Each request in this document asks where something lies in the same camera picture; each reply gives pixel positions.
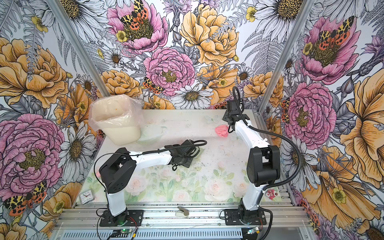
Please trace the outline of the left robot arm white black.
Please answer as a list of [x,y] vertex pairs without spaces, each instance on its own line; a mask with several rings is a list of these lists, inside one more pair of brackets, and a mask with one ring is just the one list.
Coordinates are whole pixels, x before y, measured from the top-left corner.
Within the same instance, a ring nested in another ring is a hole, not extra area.
[[119,148],[99,168],[109,213],[117,217],[127,210],[123,190],[136,170],[168,165],[172,166],[173,171],[180,166],[189,168],[200,153],[200,147],[206,144],[205,140],[186,140],[180,145],[166,145],[145,152],[129,152],[126,148]]

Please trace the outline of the white trash bin plastic liner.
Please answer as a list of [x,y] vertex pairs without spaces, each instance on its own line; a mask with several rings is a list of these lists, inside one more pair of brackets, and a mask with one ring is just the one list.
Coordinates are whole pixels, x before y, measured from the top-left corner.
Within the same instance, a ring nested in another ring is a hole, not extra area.
[[117,146],[139,140],[143,120],[142,102],[127,95],[105,97],[90,105],[89,126],[103,131]]

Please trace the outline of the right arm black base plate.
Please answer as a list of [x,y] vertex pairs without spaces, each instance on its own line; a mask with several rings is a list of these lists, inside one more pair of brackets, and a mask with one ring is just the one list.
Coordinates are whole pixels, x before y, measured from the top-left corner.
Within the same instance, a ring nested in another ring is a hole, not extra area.
[[239,209],[225,209],[224,220],[227,226],[266,225],[265,214],[261,210],[248,211]]

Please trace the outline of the aluminium rail frame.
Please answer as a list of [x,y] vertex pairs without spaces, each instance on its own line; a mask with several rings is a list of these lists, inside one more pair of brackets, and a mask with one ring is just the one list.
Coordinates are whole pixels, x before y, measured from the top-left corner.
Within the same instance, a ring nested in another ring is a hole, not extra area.
[[[176,217],[178,206],[189,210],[187,218]],[[309,218],[302,207],[266,204],[266,225],[227,226],[225,209],[233,203],[129,204],[127,210],[143,210],[140,227],[100,227],[101,205],[65,210],[53,230],[52,240],[315,240]]]

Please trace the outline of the small beige clip on rail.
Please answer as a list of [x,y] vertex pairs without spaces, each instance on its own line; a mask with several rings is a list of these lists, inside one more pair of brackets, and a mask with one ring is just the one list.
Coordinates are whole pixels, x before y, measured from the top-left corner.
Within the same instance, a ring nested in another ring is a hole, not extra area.
[[190,212],[188,209],[178,206],[178,210],[175,213],[176,217],[182,217],[182,218],[187,218],[190,215]]

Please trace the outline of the green dustpan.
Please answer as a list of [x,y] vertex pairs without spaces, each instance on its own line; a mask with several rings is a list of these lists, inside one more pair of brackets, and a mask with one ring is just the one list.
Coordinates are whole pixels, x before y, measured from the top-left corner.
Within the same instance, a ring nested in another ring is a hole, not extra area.
[[205,151],[204,148],[198,147],[197,151],[193,154],[193,157],[194,157],[193,160],[199,161],[204,151]]

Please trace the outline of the pink paper scrap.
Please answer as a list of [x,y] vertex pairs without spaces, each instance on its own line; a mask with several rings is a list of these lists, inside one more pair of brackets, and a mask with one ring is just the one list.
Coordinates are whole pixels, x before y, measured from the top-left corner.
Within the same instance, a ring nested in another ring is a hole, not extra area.
[[215,128],[215,133],[222,138],[227,138],[229,135],[229,126],[220,125]]

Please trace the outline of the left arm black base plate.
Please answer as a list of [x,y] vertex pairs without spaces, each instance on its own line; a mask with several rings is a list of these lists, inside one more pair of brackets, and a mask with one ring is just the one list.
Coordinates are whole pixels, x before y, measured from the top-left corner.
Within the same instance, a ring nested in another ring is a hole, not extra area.
[[109,210],[105,210],[99,225],[100,227],[140,227],[143,215],[143,210],[125,210],[114,217]]

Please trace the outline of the small white clock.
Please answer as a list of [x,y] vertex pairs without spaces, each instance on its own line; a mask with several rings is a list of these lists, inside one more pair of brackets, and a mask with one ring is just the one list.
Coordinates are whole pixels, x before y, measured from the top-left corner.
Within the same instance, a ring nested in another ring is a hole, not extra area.
[[82,205],[92,202],[95,199],[92,190],[87,190],[80,194],[80,201]]

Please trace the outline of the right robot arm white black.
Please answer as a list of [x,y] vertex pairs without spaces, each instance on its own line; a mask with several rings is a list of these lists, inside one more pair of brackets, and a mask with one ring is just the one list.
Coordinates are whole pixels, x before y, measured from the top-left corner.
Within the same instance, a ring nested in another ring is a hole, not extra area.
[[261,130],[252,126],[249,117],[243,114],[240,103],[230,100],[223,120],[228,123],[230,132],[235,132],[249,147],[247,176],[250,186],[241,200],[245,211],[257,211],[267,188],[280,178],[281,168],[277,146],[272,146],[260,135]]

